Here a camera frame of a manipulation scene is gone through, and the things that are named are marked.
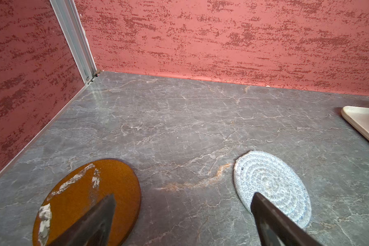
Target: marble surface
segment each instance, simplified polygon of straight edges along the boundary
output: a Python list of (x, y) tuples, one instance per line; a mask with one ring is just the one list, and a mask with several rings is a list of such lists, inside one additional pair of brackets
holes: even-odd
[(369, 97), (103, 72), (1, 177), (0, 245), (31, 245), (54, 185), (104, 158), (123, 160), (141, 184), (124, 245), (259, 245), (232, 180), (249, 150), (299, 175), (309, 234), (369, 245), (369, 142), (341, 117), (346, 105), (369, 107)]

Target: rust stain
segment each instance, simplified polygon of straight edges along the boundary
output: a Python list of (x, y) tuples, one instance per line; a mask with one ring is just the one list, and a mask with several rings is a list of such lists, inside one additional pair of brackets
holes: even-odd
[(183, 184), (179, 184), (179, 183), (170, 183), (164, 187), (158, 188), (159, 190), (169, 190), (169, 191), (179, 191), (179, 190), (184, 190), (184, 189), (199, 189), (199, 188), (204, 188), (213, 184), (216, 184), (222, 177), (223, 172), (230, 168), (233, 165), (233, 163), (227, 163), (225, 165), (219, 166), (219, 169), (217, 170), (216, 175), (214, 175), (211, 178), (206, 178), (203, 179), (201, 181), (199, 181), (196, 184), (191, 184), (191, 183), (183, 183)]

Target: white coiled coaster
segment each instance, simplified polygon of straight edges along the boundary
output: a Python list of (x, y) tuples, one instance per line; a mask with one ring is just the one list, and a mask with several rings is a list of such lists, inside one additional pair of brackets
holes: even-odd
[(235, 162), (234, 184), (249, 212), (254, 193), (260, 192), (299, 227), (309, 223), (309, 194), (296, 173), (276, 156), (258, 150), (241, 156)]

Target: peeling paint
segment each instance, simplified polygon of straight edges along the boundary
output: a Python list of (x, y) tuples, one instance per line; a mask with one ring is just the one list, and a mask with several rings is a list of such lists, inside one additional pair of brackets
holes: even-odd
[(92, 183), (93, 183), (93, 188), (98, 188), (100, 185), (100, 171), (98, 169), (94, 170), (94, 174), (92, 177)]
[(51, 226), (52, 212), (51, 204), (41, 206), (39, 210), (40, 229), (38, 233), (38, 241), (41, 246), (45, 246), (49, 237), (49, 229)]
[(85, 174), (86, 171), (94, 168), (94, 164), (91, 163), (89, 165), (87, 165), (84, 169), (82, 169), (78, 174), (74, 175), (72, 178), (70, 178), (68, 181), (64, 182), (60, 187), (58, 191), (53, 191), (51, 192), (51, 194), (49, 195), (49, 197), (47, 198), (47, 200), (49, 201), (53, 196), (58, 195), (60, 193), (62, 193), (63, 191), (65, 191), (71, 184), (77, 182), (78, 180), (80, 180)]
[(198, 188), (204, 188), (213, 184), (216, 184), (222, 177), (224, 170), (230, 168), (233, 165), (233, 163), (227, 163), (225, 165), (219, 166), (219, 169), (217, 170), (216, 175), (210, 178), (203, 179), (199, 181), (196, 184), (191, 183), (170, 183), (164, 187), (156, 188), (157, 190), (169, 190), (169, 191), (179, 191), (184, 189), (198, 189)]

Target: pink wall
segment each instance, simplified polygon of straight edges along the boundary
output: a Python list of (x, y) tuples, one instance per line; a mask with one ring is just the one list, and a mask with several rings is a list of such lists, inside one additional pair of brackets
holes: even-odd
[(83, 86), (49, 0), (0, 1), (0, 170)]
[(369, 95), (369, 0), (75, 0), (99, 68)]

